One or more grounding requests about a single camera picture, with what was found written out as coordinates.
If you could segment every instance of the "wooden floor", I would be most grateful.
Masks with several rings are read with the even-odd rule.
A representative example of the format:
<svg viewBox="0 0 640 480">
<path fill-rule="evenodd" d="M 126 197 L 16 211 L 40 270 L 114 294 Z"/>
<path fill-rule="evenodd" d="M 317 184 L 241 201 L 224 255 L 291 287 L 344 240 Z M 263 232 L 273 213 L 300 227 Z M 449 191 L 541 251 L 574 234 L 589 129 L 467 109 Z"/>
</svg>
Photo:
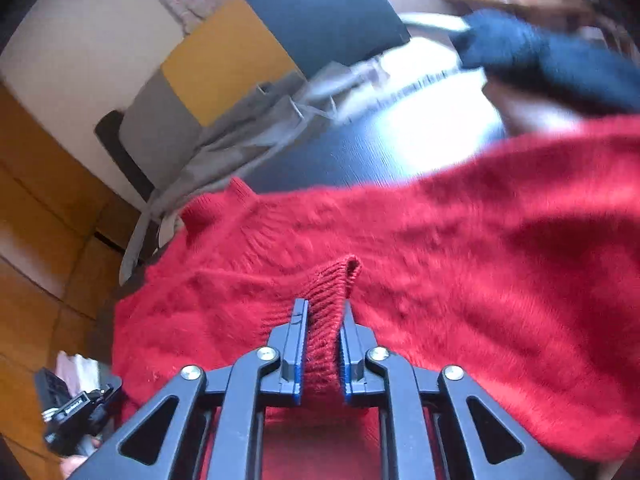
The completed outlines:
<svg viewBox="0 0 640 480">
<path fill-rule="evenodd" d="M 54 480 L 33 372 L 53 368 L 60 350 L 86 354 L 139 213 L 4 86 L 0 118 L 0 433 L 31 480 Z"/>
</svg>

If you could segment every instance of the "black mount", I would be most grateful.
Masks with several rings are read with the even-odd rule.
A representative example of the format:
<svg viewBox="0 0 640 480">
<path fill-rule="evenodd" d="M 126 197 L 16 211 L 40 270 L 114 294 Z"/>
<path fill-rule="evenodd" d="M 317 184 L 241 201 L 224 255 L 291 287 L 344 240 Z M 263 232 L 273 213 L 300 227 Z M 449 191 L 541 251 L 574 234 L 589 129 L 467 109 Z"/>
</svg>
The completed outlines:
<svg viewBox="0 0 640 480">
<path fill-rule="evenodd" d="M 94 447 L 85 435 L 102 433 L 118 411 L 122 380 L 109 375 L 103 389 L 80 392 L 73 398 L 65 381 L 46 368 L 35 373 L 34 382 L 47 425 L 44 433 L 47 449 L 60 456 L 89 456 Z"/>
<path fill-rule="evenodd" d="M 265 407 L 301 401 L 307 314 L 296 300 L 290 323 L 232 366 L 184 367 L 71 479 L 197 480 L 218 409 L 207 480 L 260 479 Z M 570 480 L 462 368 L 413 367 L 348 302 L 339 346 L 348 405 L 379 412 L 383 480 Z"/>
</svg>

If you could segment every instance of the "white wall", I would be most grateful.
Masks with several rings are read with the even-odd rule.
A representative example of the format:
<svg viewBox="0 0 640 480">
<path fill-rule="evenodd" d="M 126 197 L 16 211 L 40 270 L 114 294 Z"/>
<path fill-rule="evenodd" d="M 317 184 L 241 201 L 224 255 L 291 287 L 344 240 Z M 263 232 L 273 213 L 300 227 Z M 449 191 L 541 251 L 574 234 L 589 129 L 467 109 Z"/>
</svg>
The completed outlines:
<svg viewBox="0 0 640 480">
<path fill-rule="evenodd" d="M 181 39 L 158 0 L 38 0 L 0 56 L 0 75 L 69 153 L 140 208 L 94 126 L 126 108 Z"/>
</svg>

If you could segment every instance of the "person's hand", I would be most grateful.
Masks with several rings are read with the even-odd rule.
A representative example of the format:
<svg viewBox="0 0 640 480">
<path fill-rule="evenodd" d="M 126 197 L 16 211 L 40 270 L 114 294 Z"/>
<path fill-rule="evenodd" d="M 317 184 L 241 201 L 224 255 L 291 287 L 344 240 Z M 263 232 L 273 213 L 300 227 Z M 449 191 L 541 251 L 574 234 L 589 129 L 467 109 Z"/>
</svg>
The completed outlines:
<svg viewBox="0 0 640 480">
<path fill-rule="evenodd" d="M 538 133 L 556 136 L 571 131 L 585 116 L 555 99 L 521 90 L 488 76 L 484 96 L 500 113 L 511 137 Z"/>
<path fill-rule="evenodd" d="M 78 469 L 86 460 L 85 456 L 68 456 L 60 462 L 60 471 L 62 478 L 65 480 L 71 476 L 71 473 Z"/>
</svg>

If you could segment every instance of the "black panel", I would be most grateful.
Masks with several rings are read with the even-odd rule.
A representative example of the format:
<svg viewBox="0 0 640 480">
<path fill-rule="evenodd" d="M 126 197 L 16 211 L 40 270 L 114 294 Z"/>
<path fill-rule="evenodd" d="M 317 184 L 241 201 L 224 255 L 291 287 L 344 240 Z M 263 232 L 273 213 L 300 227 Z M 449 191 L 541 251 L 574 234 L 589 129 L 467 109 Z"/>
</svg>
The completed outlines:
<svg viewBox="0 0 640 480">
<path fill-rule="evenodd" d="M 112 110 L 100 119 L 95 127 L 95 134 L 140 196 L 149 200 L 155 187 L 120 142 L 120 125 L 123 118 L 122 112 Z"/>
</svg>

